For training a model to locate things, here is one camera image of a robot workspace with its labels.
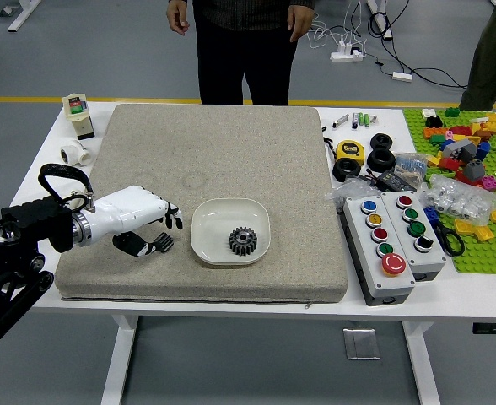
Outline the person's left hand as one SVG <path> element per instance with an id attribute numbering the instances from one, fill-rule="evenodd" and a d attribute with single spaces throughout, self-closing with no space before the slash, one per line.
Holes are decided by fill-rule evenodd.
<path id="1" fill-rule="evenodd" d="M 311 7 L 304 5 L 290 5 L 288 7 L 288 30 L 291 33 L 290 41 L 296 42 L 310 29 L 315 12 Z"/>

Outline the person's right hand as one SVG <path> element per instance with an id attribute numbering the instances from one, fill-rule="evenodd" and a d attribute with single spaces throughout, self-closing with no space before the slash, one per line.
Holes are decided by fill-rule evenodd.
<path id="1" fill-rule="evenodd" d="M 170 29 L 178 35 L 184 35 L 189 30 L 186 17 L 187 2 L 184 0 L 170 0 L 167 4 L 166 18 Z"/>

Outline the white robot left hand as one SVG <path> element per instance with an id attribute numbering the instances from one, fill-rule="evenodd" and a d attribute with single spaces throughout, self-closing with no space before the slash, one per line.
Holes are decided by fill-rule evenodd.
<path id="1" fill-rule="evenodd" d="M 165 233 L 147 242 L 135 233 L 145 224 L 165 222 L 167 228 L 183 228 L 180 209 L 141 186 L 129 186 L 98 199 L 94 211 L 83 210 L 73 218 L 82 235 L 74 239 L 79 246 L 90 246 L 106 235 L 112 235 L 113 245 L 134 257 L 155 251 L 166 252 L 173 240 Z"/>

